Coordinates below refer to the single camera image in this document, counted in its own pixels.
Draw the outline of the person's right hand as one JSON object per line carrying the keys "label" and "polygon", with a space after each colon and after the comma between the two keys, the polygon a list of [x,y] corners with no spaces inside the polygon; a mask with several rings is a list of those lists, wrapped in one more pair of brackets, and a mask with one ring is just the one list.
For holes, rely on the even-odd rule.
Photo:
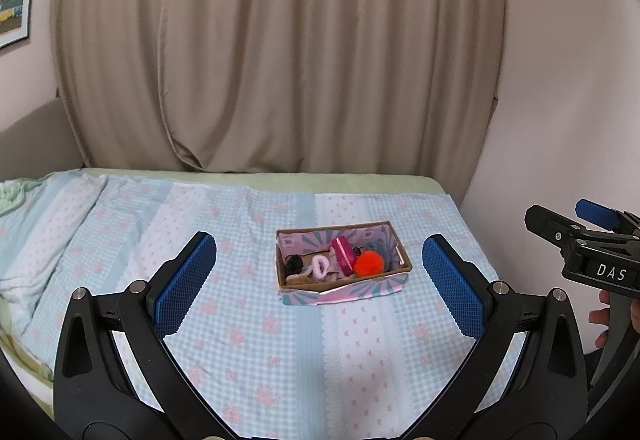
{"label": "person's right hand", "polygon": [[[608,291],[599,293],[599,301],[604,304],[601,309],[591,310],[588,316],[588,322],[591,324],[603,325],[608,327],[611,320],[611,294]],[[637,333],[640,333],[640,301],[634,299],[629,309],[630,323]],[[594,345],[601,349],[608,342],[608,330],[602,332],[594,342]]]}

